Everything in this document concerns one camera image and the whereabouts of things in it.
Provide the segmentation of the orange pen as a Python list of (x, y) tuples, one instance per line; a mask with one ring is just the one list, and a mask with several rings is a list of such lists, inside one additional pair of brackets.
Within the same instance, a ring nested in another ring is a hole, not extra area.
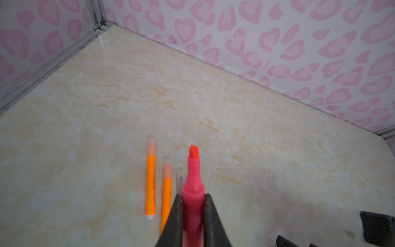
[(163, 167), (163, 192), (161, 208), (161, 232), (163, 232), (171, 211), (172, 204), (172, 160), (165, 156)]
[(156, 215), (156, 189), (155, 189), (155, 163), (156, 140), (149, 137), (147, 140), (147, 182), (146, 182), (146, 210), (147, 219), (152, 220)]

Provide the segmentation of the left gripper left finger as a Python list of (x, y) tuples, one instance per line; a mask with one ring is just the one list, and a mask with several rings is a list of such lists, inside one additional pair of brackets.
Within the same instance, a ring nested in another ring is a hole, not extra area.
[(177, 194), (165, 227), (155, 247), (181, 247), (183, 243), (184, 202)]

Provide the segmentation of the purple pen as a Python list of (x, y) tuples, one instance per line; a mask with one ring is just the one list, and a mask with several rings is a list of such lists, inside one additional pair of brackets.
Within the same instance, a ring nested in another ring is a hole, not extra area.
[(185, 178), (186, 178), (183, 168), (177, 167), (176, 168), (176, 175), (177, 175), (177, 193), (181, 196), (182, 190), (183, 190), (183, 185), (185, 183)]

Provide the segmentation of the pink pen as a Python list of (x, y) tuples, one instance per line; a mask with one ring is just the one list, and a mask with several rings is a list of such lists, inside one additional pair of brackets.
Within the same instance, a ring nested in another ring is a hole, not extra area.
[(187, 163), (187, 176), (182, 187), (183, 246), (202, 247), (205, 186), (201, 178), (201, 159), (197, 146), (190, 146)]

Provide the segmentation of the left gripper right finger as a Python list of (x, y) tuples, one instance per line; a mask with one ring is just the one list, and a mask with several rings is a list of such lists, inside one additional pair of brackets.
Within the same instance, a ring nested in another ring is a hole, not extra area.
[(204, 198), (204, 247), (232, 247), (221, 222), (213, 198), (206, 194)]

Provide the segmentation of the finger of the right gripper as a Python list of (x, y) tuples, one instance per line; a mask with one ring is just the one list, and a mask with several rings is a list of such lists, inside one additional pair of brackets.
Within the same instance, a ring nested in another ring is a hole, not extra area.
[(276, 247), (298, 247), (298, 246), (292, 243), (291, 241), (287, 240), (283, 236), (278, 235), (276, 239)]

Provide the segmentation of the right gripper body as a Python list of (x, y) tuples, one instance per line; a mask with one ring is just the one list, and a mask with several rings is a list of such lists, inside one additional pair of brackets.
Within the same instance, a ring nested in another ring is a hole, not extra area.
[(360, 212), (363, 237), (366, 243), (378, 247), (395, 246), (395, 217), (371, 212)]

